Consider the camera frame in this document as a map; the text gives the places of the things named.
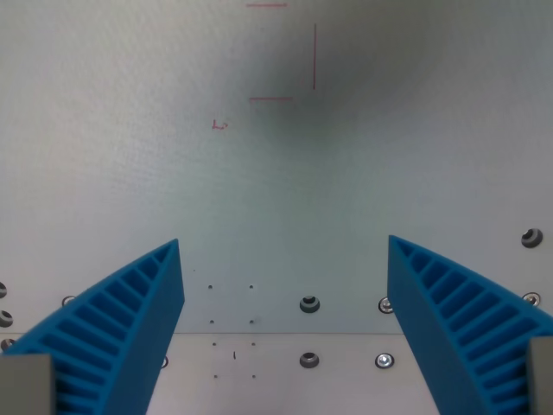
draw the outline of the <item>red handwritten mark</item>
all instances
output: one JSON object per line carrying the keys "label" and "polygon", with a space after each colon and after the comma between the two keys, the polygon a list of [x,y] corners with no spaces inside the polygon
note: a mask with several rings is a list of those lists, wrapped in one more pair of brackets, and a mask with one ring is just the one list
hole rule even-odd
{"label": "red handwritten mark", "polygon": [[248,3],[245,7],[288,7],[286,3]]}
{"label": "red handwritten mark", "polygon": [[315,41],[313,42],[313,89],[317,85],[317,23],[315,23]]}
{"label": "red handwritten mark", "polygon": [[250,101],[292,101],[294,97],[253,97]]}
{"label": "red handwritten mark", "polygon": [[219,127],[217,125],[217,122],[213,120],[213,127],[211,127],[212,130],[224,130],[226,127],[228,127],[227,123],[224,123],[222,127]]}

